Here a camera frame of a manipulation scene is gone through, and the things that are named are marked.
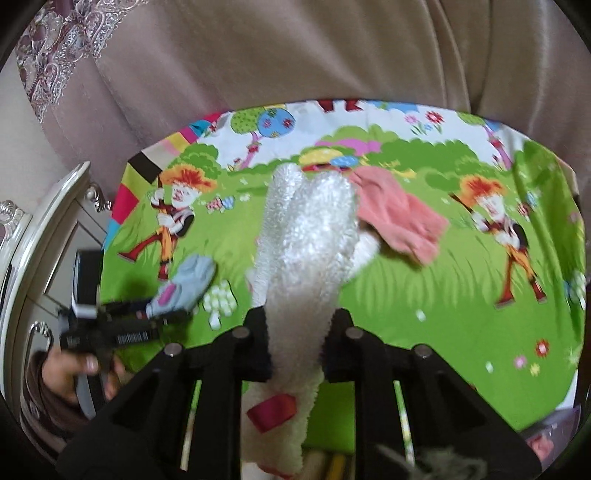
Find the person's left hand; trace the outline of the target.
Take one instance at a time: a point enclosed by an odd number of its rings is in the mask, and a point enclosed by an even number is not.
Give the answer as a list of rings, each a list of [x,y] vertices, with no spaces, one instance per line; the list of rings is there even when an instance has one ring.
[[[93,355],[61,351],[57,346],[48,351],[41,368],[41,378],[48,390],[72,405],[78,403],[77,378],[99,374],[98,360]],[[111,400],[129,378],[125,366],[115,356],[104,387],[105,398]]]

